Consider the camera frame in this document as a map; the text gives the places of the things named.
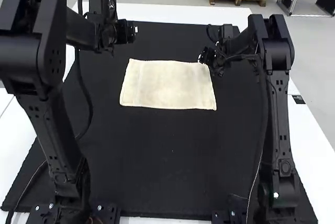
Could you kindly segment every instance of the table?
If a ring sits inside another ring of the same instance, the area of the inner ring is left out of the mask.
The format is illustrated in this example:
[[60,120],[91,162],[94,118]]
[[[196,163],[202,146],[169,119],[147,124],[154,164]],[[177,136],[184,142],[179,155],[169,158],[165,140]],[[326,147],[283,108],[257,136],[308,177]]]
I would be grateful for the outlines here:
[[[142,4],[118,4],[118,17],[138,21],[160,21],[166,23],[191,24],[234,24],[243,30],[248,25],[248,8],[185,7]],[[83,4],[84,12],[88,3]],[[73,61],[74,49],[66,48],[66,70],[68,74]],[[292,81],[288,90],[289,123],[294,161],[320,224],[332,223],[335,209],[335,152],[318,126],[307,105],[296,104],[290,95],[299,91]],[[0,156],[0,201],[2,203],[12,185],[30,146],[35,131],[24,110],[14,98],[0,118],[0,139],[3,140]],[[0,222],[4,223],[7,213],[0,211]],[[25,223],[28,214],[15,214],[13,223]],[[209,223],[197,220],[171,220],[149,218],[121,218],[121,223]]]

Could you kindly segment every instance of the black foam mat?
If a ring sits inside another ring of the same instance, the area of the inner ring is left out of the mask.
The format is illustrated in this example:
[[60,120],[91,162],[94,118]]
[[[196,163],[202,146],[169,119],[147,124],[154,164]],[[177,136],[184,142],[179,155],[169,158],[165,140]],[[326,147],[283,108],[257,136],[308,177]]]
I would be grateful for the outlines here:
[[[119,96],[129,58],[196,62],[203,47],[211,46],[205,26],[136,24],[136,42],[117,46],[114,58],[106,53],[80,55],[94,104],[92,125],[79,142],[90,166],[91,198],[116,203],[124,216],[210,219],[213,210],[227,207],[228,194],[247,197],[253,179],[262,108],[253,68],[247,62],[233,63],[223,78],[212,77],[217,111],[122,107]],[[88,109],[75,71],[73,66],[63,91],[77,133]],[[15,206],[43,160],[35,141],[3,210]],[[51,197],[45,171],[18,211],[30,211]],[[304,220],[316,223],[304,190],[299,211]]]

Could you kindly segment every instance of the robotic arm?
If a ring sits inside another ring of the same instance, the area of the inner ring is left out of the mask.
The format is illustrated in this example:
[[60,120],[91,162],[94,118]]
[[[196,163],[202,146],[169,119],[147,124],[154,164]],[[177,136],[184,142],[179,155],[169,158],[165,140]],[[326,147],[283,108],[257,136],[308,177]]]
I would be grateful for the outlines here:
[[[114,44],[134,40],[133,24],[117,18],[116,0],[90,0],[87,19],[69,9],[66,0],[3,0],[0,79],[26,111],[54,183],[54,199],[32,211],[27,223],[85,223],[97,209],[88,203],[90,171],[62,95],[66,44],[113,53]],[[118,214],[96,216],[114,223]]]
[[250,186],[247,213],[234,214],[237,223],[248,219],[251,193],[259,174],[260,208],[255,223],[300,223],[295,209],[299,202],[300,184],[289,139],[287,87],[294,61],[294,48],[282,15],[263,19],[250,15],[248,27],[239,32],[236,26],[218,29],[215,49],[206,47],[199,62],[209,66],[212,75],[222,77],[233,61],[248,60],[254,67],[262,94],[262,130],[255,155],[254,180]]

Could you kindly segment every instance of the towel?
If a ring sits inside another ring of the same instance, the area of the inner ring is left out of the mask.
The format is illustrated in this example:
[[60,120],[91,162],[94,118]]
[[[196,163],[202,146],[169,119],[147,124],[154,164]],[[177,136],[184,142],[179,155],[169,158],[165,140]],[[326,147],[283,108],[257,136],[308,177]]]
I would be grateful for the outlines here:
[[129,59],[120,94],[123,106],[216,110],[208,66]]

